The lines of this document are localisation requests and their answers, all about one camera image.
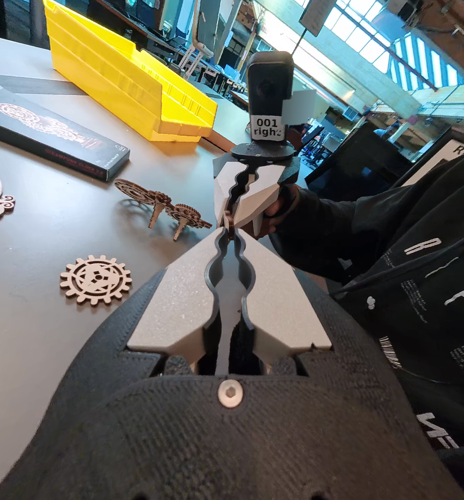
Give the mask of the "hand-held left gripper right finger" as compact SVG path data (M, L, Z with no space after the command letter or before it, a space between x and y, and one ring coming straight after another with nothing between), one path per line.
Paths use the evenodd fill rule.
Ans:
M265 372L285 358L330 352L313 282L242 229L235 231L234 250L244 289L234 330L234 372Z

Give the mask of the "person's dark sweater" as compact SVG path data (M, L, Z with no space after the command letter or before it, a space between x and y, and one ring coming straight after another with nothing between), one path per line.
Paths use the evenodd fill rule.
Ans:
M414 184L328 205L342 256L377 257L334 297L381 341L423 433L464 489L464 155Z

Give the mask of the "grey desk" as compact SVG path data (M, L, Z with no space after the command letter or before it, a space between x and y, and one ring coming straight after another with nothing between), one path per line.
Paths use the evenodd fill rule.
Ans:
M64 81L50 52L0 39L0 76ZM81 95L24 95L130 149L119 177L162 191L215 222L212 160L223 151L198 143L146 141ZM140 209L111 184L0 142L0 179L14 210L0 219L0 481L35 434L67 368L96 328L121 305L77 304L60 289L76 258L104 254L131 270L134 292L205 238L160 216L148 229Z

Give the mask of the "yellow plastic bin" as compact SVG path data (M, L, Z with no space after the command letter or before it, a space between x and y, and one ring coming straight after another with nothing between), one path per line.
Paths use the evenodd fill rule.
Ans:
M210 136L217 103L146 51L55 1L43 1L54 69L149 141Z

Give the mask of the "wooden gear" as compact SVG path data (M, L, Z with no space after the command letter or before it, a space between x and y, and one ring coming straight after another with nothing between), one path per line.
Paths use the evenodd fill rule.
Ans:
M101 302L109 305L113 299L121 300L132 284L131 271L116 258L105 255L96 258L77 258L60 274L60 288L66 289L66 297L75 297L78 304L89 301L91 307Z

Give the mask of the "wooden gear assembly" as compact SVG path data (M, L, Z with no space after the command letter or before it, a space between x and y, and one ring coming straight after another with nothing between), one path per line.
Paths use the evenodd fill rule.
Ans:
M116 179L114 186L122 193L138 203L153 207L153 213L149 222L149 228L153 228L159 215L164 211L168 216L179 223L173 240L176 241L184 227L211 228L211 223L201 218L200 212L186 204L173 204L171 197L160 191L146 190L134 182L126 179Z

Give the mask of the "black and white printed sign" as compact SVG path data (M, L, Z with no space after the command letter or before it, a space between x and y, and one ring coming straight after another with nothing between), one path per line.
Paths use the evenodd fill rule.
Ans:
M464 155L464 128L449 128L438 139L424 146L412 166L390 189L416 183L430 170Z

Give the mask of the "person's right forearm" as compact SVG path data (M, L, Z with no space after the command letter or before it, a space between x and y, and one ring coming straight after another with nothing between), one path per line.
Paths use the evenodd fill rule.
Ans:
M297 207L269 238L291 266L346 284L351 277L340 260L352 257L355 202L334 202L300 189Z

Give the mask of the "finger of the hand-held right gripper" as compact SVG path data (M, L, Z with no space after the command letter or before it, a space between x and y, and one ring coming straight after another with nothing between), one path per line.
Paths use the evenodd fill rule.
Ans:
M279 178L283 166L260 166L258 178L248 186L246 193L238 198L234 212L234 228L241 228L257 220L279 195Z
M248 165L239 161L226 162L215 178L215 217L218 227L223 226L223 214L232 214L239 197L245 194L249 184L255 180L255 173Z

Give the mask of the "black puzzle box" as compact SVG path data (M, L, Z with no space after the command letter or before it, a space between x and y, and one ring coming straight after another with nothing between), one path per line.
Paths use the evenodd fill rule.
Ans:
M0 141L110 182L130 150L0 85Z

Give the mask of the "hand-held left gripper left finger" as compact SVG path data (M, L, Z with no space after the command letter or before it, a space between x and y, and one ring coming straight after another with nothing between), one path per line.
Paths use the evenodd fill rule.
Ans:
M181 355L198 372L215 372L222 322L216 285L223 278L228 233L218 228L167 266L127 347Z

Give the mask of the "hanging square sign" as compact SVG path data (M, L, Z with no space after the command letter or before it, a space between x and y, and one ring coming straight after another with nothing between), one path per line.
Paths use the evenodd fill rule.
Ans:
M318 36L336 1L309 1L299 23L313 36Z

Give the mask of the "black monitor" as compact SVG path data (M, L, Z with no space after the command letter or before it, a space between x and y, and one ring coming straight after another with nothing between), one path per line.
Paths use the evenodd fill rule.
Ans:
M411 167L398 148L375 134L372 123L354 130L308 176L309 191L332 201L356 201L387 191Z

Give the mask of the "person's right hand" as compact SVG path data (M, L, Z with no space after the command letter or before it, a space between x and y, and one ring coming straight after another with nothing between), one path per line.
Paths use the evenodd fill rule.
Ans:
M297 184L283 185L276 201L269 205L262 214L259 237L274 233L277 226L297 207L299 198L300 187Z

